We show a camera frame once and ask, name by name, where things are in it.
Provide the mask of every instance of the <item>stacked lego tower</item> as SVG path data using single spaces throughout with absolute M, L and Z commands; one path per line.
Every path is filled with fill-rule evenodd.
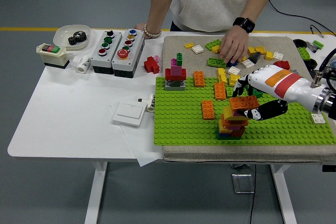
M 217 129 L 218 140 L 230 140 L 241 138 L 248 125 L 248 118 L 237 113 L 238 109 L 251 110 L 259 107 L 255 95 L 248 97 L 235 97 L 229 99 L 229 106 L 224 107 Z
M 167 91 L 184 91 L 187 72 L 182 68 L 182 54 L 179 52 L 176 59 L 171 60 L 171 68 L 165 70 L 165 86 Z

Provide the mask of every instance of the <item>black gear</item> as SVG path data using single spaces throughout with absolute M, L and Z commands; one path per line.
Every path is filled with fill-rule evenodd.
M 76 39 L 77 43 L 84 42 L 87 40 L 86 33 L 84 31 L 77 31 L 73 34 L 73 37 Z
M 69 44 L 72 45 L 72 46 L 74 46 L 75 44 L 77 44 L 76 39 L 74 37 L 68 38 L 68 41 L 69 41 Z

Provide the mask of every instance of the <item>sticker label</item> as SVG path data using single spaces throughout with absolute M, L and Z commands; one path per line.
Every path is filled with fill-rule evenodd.
M 292 72 L 286 69 L 282 69 L 279 72 L 273 74 L 270 78 L 265 81 L 265 84 L 269 85 L 270 87 L 274 87 L 275 84 L 278 83 L 281 79 L 286 77 L 287 75 L 291 74 Z

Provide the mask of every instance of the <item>robotic hand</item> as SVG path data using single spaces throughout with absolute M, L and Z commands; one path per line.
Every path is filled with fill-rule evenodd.
M 244 86 L 249 85 L 249 95 L 252 95 L 253 88 L 255 88 L 278 98 L 278 100 L 267 102 L 253 110 L 238 110 L 237 112 L 251 119 L 265 120 L 285 114 L 288 103 L 298 102 L 313 113 L 323 111 L 335 120 L 335 93 L 321 85 L 320 80 L 321 76 L 318 74 L 315 80 L 310 82 L 289 70 L 275 65 L 266 65 L 240 78 L 234 87 L 233 97 L 241 95 Z

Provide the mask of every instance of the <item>person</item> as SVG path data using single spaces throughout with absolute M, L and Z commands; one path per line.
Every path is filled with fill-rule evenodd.
M 137 24 L 135 28 L 144 30 L 147 39 L 158 37 L 170 8 L 173 15 L 171 31 L 226 32 L 220 58 L 225 63 L 230 60 L 234 63 L 246 55 L 248 33 L 253 30 L 254 22 L 267 1 L 151 0 L 147 23 Z

